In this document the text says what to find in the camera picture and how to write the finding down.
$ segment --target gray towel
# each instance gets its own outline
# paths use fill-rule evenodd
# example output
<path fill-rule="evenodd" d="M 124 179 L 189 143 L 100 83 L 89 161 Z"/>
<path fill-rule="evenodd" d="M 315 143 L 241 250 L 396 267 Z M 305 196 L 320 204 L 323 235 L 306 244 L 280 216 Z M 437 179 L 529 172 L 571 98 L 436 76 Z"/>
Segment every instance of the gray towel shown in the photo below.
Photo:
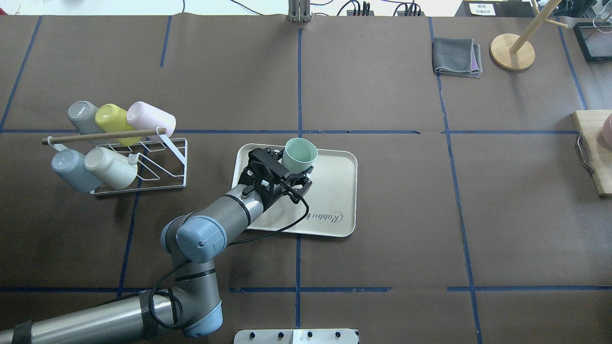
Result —
<path fill-rule="evenodd" d="M 470 78 L 482 73 L 480 45 L 473 39 L 435 37 L 431 60 L 436 73 Z"/>

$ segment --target white metal rack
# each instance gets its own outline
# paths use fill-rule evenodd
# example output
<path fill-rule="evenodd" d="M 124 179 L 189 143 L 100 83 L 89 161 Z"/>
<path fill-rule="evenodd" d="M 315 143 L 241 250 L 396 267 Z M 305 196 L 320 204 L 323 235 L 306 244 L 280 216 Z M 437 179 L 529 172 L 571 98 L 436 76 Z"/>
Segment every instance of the white metal rack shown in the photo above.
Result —
<path fill-rule="evenodd" d="M 187 185 L 187 139 L 185 138 L 173 138 L 170 139 L 166 135 L 166 128 L 157 127 L 155 129 L 145 130 L 131 130 L 127 132 L 114 132 L 114 133 L 101 133 L 92 135 L 75 135 L 75 136 L 64 136 L 64 137 L 52 137 L 49 136 L 42 140 L 42 144 L 49 145 L 57 151 L 63 151 L 68 149 L 63 143 L 77 142 L 77 141 L 93 141 L 93 140 L 109 140 L 111 138 L 127 138 L 127 137 L 138 137 L 138 136 L 158 136 L 161 139 L 160 142 L 156 141 L 139 141 L 133 146 L 122 146 L 119 143 L 109 143 L 98 145 L 99 147 L 105 147 L 112 149 L 113 151 L 120 154 L 127 154 L 128 162 L 131 165 L 140 164 L 141 168 L 136 175 L 138 179 L 138 185 L 136 187 L 128 186 L 126 189 L 121 190 L 104 190 L 102 187 L 98 187 L 92 190 L 92 195 L 111 195 L 115 193 L 126 193 L 126 192 L 137 192 L 144 190 L 163 190 L 163 189 L 178 189 L 183 188 Z M 161 148 L 151 149 L 153 145 L 161 146 Z M 132 147 L 142 147 L 144 153 L 136 152 Z M 170 172 L 167 168 L 161 164 L 155 162 L 153 159 L 148 157 L 150 152 L 163 152 L 170 151 L 182 164 L 182 173 L 175 174 Z M 154 171 L 154 167 L 159 169 L 159 172 Z M 143 177 L 143 171 L 148 171 L 152 178 Z M 170 183 L 168 185 L 153 185 L 154 181 L 160 181 L 162 176 L 166 176 Z"/>

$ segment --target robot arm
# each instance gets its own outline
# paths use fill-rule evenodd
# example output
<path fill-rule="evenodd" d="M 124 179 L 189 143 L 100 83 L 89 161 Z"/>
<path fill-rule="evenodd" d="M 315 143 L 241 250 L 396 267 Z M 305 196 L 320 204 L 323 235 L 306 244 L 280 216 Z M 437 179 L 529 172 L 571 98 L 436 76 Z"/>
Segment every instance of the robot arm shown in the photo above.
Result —
<path fill-rule="evenodd" d="M 205 209 L 164 227 L 161 242 L 172 256 L 175 287 L 161 291 L 155 287 L 138 297 L 30 321 L 0 332 L 0 344 L 133 343 L 170 329 L 180 328 L 188 337 L 216 331 L 223 317 L 212 259 L 225 247 L 241 243 L 232 241 L 283 195 L 295 204 L 303 201 L 308 209 L 303 196 L 312 184 L 307 176 L 312 166 L 291 174 L 279 162 L 282 154 L 252 150 L 237 186 Z"/>

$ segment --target wooden dowel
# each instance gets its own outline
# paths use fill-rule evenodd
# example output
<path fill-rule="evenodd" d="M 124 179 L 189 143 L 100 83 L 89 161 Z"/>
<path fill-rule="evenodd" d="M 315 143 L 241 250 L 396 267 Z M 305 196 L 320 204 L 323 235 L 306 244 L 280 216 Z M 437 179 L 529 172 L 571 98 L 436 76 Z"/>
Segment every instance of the wooden dowel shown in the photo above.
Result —
<path fill-rule="evenodd" d="M 540 10 L 537 8 L 537 2 L 536 0 L 531 0 L 531 7 L 533 7 L 535 14 L 537 15 L 538 13 L 540 13 Z"/>
<path fill-rule="evenodd" d="M 56 144 L 66 142 L 77 142 L 77 141 L 94 141 L 104 140 L 108 138 L 126 138 L 126 137 L 139 137 L 139 136 L 151 136 L 157 135 L 157 129 L 143 129 L 143 130 L 130 130 L 127 132 L 114 132 L 114 133 L 101 133 L 101 134 L 90 134 L 90 135 L 76 135 L 76 136 L 64 136 L 64 137 L 48 137 L 42 139 L 42 144 Z M 166 128 L 159 128 L 159 134 L 165 134 Z"/>
<path fill-rule="evenodd" d="M 569 25 L 565 24 L 565 23 L 560 23 L 558 21 L 554 21 L 554 20 L 550 20 L 548 18 L 544 19 L 544 23 L 549 23 L 549 24 L 555 24 L 558 25 L 564 29 L 567 29 L 569 27 Z"/>
<path fill-rule="evenodd" d="M 561 0 L 551 0 L 548 1 L 548 4 L 544 6 L 544 8 L 537 14 L 535 19 L 531 21 L 529 26 L 523 31 L 521 36 L 517 39 L 516 42 L 510 48 L 510 54 L 516 54 L 517 51 L 527 42 L 527 40 L 534 34 L 534 32 L 542 25 L 544 19 L 546 19 L 553 10 L 557 8 L 557 5 L 561 2 Z"/>

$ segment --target pink cup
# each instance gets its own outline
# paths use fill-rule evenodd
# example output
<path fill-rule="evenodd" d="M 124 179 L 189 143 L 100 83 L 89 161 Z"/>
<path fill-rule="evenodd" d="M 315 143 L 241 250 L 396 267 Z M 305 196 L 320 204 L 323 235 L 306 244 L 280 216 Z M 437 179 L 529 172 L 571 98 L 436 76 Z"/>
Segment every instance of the pink cup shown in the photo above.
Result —
<path fill-rule="evenodd" d="M 126 118 L 127 123 L 134 129 L 166 128 L 168 137 L 172 136 L 176 127 L 176 118 L 173 115 L 145 102 L 135 102 L 130 106 Z M 162 142 L 157 135 L 152 135 L 151 139 L 155 142 Z"/>

